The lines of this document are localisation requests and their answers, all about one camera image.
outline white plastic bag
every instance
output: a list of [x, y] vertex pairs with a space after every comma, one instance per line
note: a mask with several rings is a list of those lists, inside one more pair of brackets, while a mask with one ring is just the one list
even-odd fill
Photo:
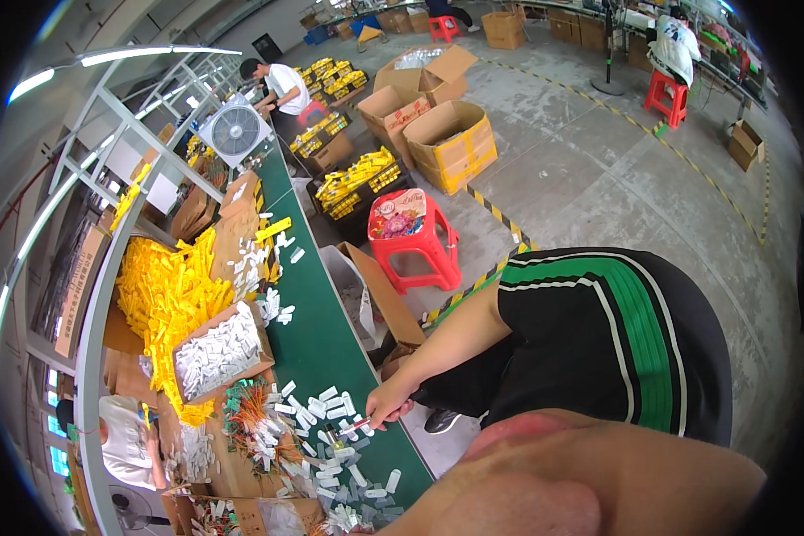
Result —
[[[357, 337], [363, 342], [364, 349], [369, 352], [381, 346], [386, 335], [387, 326], [385, 323], [376, 325], [372, 315], [372, 300], [369, 298], [369, 289], [366, 287], [364, 276], [360, 274], [352, 260], [343, 255], [336, 246], [328, 245], [319, 249], [319, 257], [322, 259], [327, 273], [331, 274], [333, 286], [337, 289], [340, 299], [343, 301], [343, 308], [354, 324]], [[352, 301], [359, 299], [359, 306]]]

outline black plastic crate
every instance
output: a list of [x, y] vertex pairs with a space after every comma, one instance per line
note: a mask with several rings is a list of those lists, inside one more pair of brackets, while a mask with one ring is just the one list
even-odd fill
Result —
[[[381, 176], [391, 171], [395, 166], [399, 168], [399, 176], [390, 184], [381, 186], [379, 182], [381, 181]], [[307, 183], [307, 192], [310, 194], [310, 199], [313, 202], [316, 212], [322, 215], [322, 218], [339, 233], [343, 240], [357, 246], [366, 242], [366, 227], [369, 222], [369, 211], [372, 209], [373, 201], [390, 192], [417, 187], [414, 184], [414, 179], [410, 176], [410, 172], [405, 167], [405, 164], [402, 163], [402, 159], [397, 159], [393, 164], [375, 173], [374, 177], [358, 186], [351, 194], [334, 205], [334, 208], [336, 208], [354, 198], [354, 196], [357, 196], [356, 202], [352, 204], [352, 210], [334, 219], [331, 214], [322, 210], [322, 202], [315, 198], [316, 192], [319, 191], [323, 183], [323, 180], [315, 180]]]

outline wall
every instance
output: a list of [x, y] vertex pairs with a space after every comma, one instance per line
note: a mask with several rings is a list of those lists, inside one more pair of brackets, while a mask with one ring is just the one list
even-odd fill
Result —
[[247, 17], [229, 30], [217, 41], [215, 46], [240, 50], [245, 58], [258, 58], [259, 54], [252, 43], [269, 34], [282, 52], [303, 42], [307, 30], [299, 22], [301, 11], [315, 5], [315, 0], [279, 0]]

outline green stripe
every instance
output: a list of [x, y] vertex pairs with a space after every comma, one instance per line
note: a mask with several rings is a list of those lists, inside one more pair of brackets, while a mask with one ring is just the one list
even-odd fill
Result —
[[649, 293], [632, 268], [608, 257], [566, 258], [525, 266], [509, 263], [503, 270], [501, 284], [523, 285], [549, 278], [582, 277], [588, 273], [604, 278], [622, 316], [634, 370], [641, 384], [638, 424], [670, 433], [673, 386], [667, 345]]

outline cardboard box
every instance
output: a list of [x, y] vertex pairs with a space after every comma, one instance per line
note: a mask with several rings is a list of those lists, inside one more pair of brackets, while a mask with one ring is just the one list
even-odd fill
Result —
[[232, 181], [232, 184], [226, 188], [224, 202], [221, 203], [220, 210], [218, 210], [220, 217], [231, 218], [242, 210], [252, 210], [254, 206], [253, 190], [258, 181], [259, 177], [253, 172], [246, 172]]
[[255, 302], [241, 300], [250, 308], [253, 312], [253, 320], [256, 324], [256, 332], [259, 334], [259, 341], [260, 345], [260, 352], [259, 356], [257, 357], [255, 363], [248, 367], [245, 371], [241, 374], [237, 374], [234, 377], [228, 378], [225, 383], [222, 385], [217, 386], [216, 388], [208, 391], [207, 393], [203, 393], [192, 400], [188, 400], [185, 398], [184, 393], [184, 385], [182, 384], [182, 377], [179, 374], [178, 369], [176, 368], [176, 354], [182, 347], [190, 342], [192, 339], [198, 339], [203, 337], [208, 333], [208, 330], [212, 327], [218, 327], [223, 321], [229, 320], [232, 316], [235, 316], [238, 313], [238, 309], [236, 304], [232, 304], [231, 306], [227, 307], [226, 309], [220, 311], [214, 318], [209, 320], [208, 322], [204, 323], [202, 326], [198, 327], [192, 334], [185, 337], [185, 339], [178, 344], [175, 348], [173, 348], [173, 370], [176, 372], [176, 386], [179, 388], [179, 396], [182, 397], [182, 402], [190, 405], [190, 406], [199, 406], [204, 404], [207, 401], [212, 400], [213, 398], [217, 398], [217, 395], [224, 394], [224, 391], [231, 387], [236, 381], [241, 380], [243, 378], [252, 378], [258, 375], [262, 370], [268, 369], [271, 365], [274, 364], [274, 357], [271, 354], [271, 343], [268, 342], [268, 334], [265, 332], [265, 327], [262, 326], [262, 315], [259, 311], [259, 306]]
[[482, 16], [482, 30], [491, 48], [515, 50], [524, 45], [524, 28], [515, 13], [495, 11]]
[[580, 45], [580, 21], [574, 13], [562, 9], [548, 8], [548, 18], [551, 21], [551, 34], [562, 41]]
[[477, 57], [458, 45], [451, 45], [422, 69], [395, 69], [396, 61], [409, 52], [435, 48], [447, 48], [447, 44], [415, 46], [399, 54], [375, 74], [375, 91], [385, 86], [420, 91], [432, 106], [460, 99], [467, 91], [465, 71]]
[[311, 172], [321, 173], [352, 153], [354, 153], [354, 146], [342, 131], [333, 136], [333, 139], [322, 150], [304, 160], [303, 163]]
[[203, 495], [183, 495], [176, 494], [176, 511], [178, 513], [179, 524], [182, 530], [193, 528], [191, 520], [200, 520], [196, 509], [193, 507], [191, 499], [206, 499], [209, 501], [232, 501], [235, 509], [236, 523], [241, 529], [242, 536], [266, 536], [268, 531], [265, 529], [265, 521], [262, 518], [261, 505], [264, 504], [289, 504], [301, 518], [303, 533], [311, 534], [316, 530], [322, 521], [325, 520], [325, 512], [318, 499], [271, 499], [271, 498], [217, 498]]
[[456, 193], [497, 160], [489, 118], [469, 102], [454, 100], [432, 108], [409, 124], [404, 135], [420, 172], [445, 194]]
[[580, 44], [584, 48], [604, 52], [608, 50], [604, 22], [589, 17], [578, 17]]
[[337, 34], [339, 34], [339, 39], [342, 41], [353, 38], [354, 31], [352, 30], [352, 21], [341, 22], [337, 27]]
[[407, 355], [422, 345], [426, 341], [426, 335], [402, 302], [402, 298], [396, 293], [396, 289], [378, 262], [348, 242], [338, 244], [337, 249], [352, 260], [357, 271], [364, 277], [372, 303], [384, 316], [384, 322], [394, 338], [392, 346], [369, 352], [373, 364], [377, 366], [387, 356]]
[[414, 158], [402, 130], [430, 108], [429, 101], [421, 92], [395, 86], [381, 88], [357, 105], [369, 131], [401, 156], [408, 169], [414, 169]]
[[744, 171], [755, 161], [766, 159], [766, 143], [744, 119], [739, 119], [733, 127], [727, 150]]
[[628, 64], [647, 73], [655, 70], [653, 65], [646, 57], [649, 45], [646, 44], [646, 37], [630, 33], [628, 35]]
[[410, 25], [414, 28], [415, 34], [428, 34], [429, 33], [429, 14], [418, 13], [417, 15], [408, 15]]

